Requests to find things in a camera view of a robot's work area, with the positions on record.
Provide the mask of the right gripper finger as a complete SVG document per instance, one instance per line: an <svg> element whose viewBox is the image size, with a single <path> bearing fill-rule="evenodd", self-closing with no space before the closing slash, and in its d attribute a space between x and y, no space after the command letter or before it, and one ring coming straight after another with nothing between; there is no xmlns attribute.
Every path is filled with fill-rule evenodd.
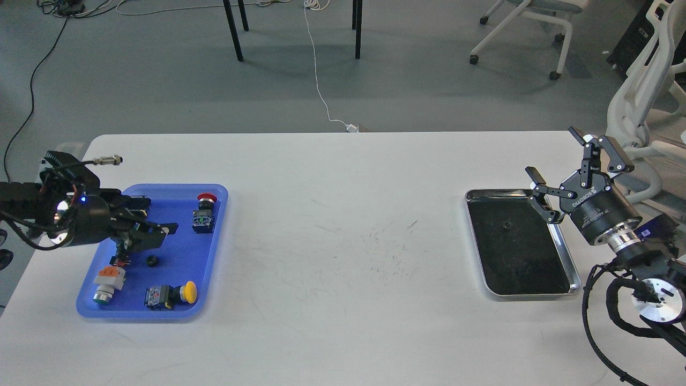
<svg viewBox="0 0 686 386"><path fill-rule="evenodd" d="M568 132L584 148L578 169L581 188L590 188L593 176L610 180L635 170L635 164L614 137L586 135L575 127L569 127Z"/></svg>
<svg viewBox="0 0 686 386"><path fill-rule="evenodd" d="M525 171L532 180L533 188L530 196L530 205L541 215L542 220L548 224L559 224L564 218L564 213L554 210L546 200L547 195L564 198L566 191L547 186L538 169L526 167Z"/></svg>

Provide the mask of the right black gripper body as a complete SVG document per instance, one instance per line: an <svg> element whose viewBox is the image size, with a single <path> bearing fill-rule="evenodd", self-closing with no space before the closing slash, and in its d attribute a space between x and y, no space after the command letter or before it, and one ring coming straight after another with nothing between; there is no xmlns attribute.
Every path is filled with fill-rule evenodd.
<svg viewBox="0 0 686 386"><path fill-rule="evenodd" d="M575 198L568 194L561 197L560 208L590 245L605 243L607 238L603 235L617 225L635 229L642 221L642 216L616 190L614 181L606 173L593 172L590 185L583 187L580 173L575 172L560 188L576 194Z"/></svg>

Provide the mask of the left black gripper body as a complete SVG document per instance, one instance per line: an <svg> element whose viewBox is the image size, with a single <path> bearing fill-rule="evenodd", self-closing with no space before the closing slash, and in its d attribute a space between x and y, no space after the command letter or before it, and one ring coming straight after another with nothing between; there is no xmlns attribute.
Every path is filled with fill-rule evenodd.
<svg viewBox="0 0 686 386"><path fill-rule="evenodd" d="M72 220L70 230L62 234L62 239L68 240L64 246L96 244L117 237L112 210L119 199L120 195L85 195L71 206L62 201L62 217Z"/></svg>

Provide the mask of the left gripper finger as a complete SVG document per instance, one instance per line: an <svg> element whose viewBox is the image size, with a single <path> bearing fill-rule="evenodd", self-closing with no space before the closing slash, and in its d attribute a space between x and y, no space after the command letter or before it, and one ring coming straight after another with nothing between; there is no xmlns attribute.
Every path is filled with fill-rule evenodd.
<svg viewBox="0 0 686 386"><path fill-rule="evenodd" d="M127 231L117 231L113 235L117 256L161 247L167 235L175 234L178 223L137 223Z"/></svg>
<svg viewBox="0 0 686 386"><path fill-rule="evenodd" d="M139 218L146 220L152 200L144 195L124 195L118 189L107 190L107 205L112 220L120 218Z"/></svg>

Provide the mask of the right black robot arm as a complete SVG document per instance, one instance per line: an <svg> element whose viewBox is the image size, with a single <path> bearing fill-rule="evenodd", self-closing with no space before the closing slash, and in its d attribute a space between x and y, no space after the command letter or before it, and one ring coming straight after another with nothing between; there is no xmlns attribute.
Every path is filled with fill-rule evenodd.
<svg viewBox="0 0 686 386"><path fill-rule="evenodd" d="M642 217L614 181L635 165L616 139L586 135L574 127L569 132L583 147L580 168L558 188L549 187L536 168L525 168L532 180L528 202L544 222L558 224L568 216L588 244L606 244L613 250L611 262L595 265L588 274L581 320L598 359L620 381L641 385L608 359L593 339L588 321L591 291L604 273L611 273L605 300L610 320L633 336L662 339L684 354L684 262L671 240L639 232Z"/></svg>

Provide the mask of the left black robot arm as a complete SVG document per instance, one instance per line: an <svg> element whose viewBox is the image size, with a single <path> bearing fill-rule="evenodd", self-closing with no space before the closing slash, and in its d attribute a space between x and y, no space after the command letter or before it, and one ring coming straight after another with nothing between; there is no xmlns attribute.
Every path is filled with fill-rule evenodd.
<svg viewBox="0 0 686 386"><path fill-rule="evenodd" d="M118 165L121 156L79 161L66 152L48 151L43 159L47 166L37 182L2 183L2 221L30 247L42 250L36 243L42 235L50 237L53 249L111 239L117 249L110 265L123 268L130 254L159 248L177 231L177 223L148 220L151 200L146 196L100 186L89 166Z"/></svg>

